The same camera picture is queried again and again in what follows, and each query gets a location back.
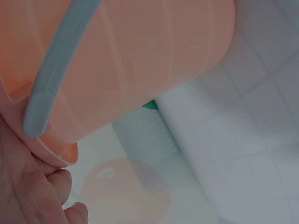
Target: hand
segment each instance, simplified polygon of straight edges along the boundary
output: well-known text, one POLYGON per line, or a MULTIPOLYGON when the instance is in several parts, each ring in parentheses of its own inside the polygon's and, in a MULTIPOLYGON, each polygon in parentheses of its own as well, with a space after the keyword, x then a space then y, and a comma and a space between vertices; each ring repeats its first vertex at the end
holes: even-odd
POLYGON ((87 224, 87 208, 63 211, 71 174, 31 154, 0 116, 0 222, 2 224, 87 224))

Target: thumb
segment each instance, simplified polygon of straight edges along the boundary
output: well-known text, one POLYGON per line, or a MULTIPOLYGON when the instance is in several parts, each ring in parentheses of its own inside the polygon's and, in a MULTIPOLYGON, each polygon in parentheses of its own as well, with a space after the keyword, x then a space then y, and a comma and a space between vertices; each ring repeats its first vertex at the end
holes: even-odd
POLYGON ((88 211, 83 203, 74 203, 64 213, 70 224, 88 224, 88 211))

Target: gray handle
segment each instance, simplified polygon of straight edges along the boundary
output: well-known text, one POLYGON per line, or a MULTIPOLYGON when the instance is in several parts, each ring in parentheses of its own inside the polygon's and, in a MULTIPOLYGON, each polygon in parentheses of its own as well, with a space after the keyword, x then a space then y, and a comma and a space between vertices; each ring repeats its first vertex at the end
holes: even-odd
POLYGON ((72 0, 68 7, 33 84, 23 122, 28 137, 44 133, 65 73, 100 2, 72 0))

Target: green object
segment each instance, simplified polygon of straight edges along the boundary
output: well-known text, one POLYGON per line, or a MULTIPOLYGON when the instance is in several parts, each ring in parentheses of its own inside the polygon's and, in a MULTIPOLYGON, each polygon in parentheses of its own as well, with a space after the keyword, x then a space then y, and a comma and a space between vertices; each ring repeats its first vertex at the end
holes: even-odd
POLYGON ((148 102, 147 104, 143 105, 142 107, 150 109, 150 110, 159 110, 159 108, 154 100, 148 102))

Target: tiled floor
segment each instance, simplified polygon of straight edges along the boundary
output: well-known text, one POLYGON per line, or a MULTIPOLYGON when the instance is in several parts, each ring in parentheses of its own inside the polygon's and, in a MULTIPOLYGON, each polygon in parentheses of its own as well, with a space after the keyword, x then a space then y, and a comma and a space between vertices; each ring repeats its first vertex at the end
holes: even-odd
POLYGON ((157 103, 219 215, 298 224, 299 2, 236 6, 220 65, 157 103))

